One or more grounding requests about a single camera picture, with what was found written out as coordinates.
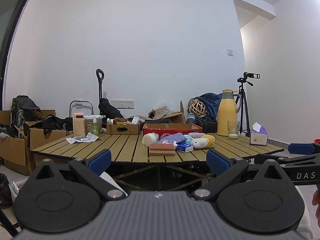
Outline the person's hand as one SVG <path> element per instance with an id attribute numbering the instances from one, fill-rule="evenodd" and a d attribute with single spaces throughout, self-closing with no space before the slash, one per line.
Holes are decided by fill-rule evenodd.
<path id="1" fill-rule="evenodd" d="M 319 191 L 319 184 L 317 184 L 317 190 L 313 194 L 312 205 L 313 206 L 317 206 L 317 210 L 316 210 L 315 216 L 317 218 L 318 227 L 320 227 L 320 191 Z"/>

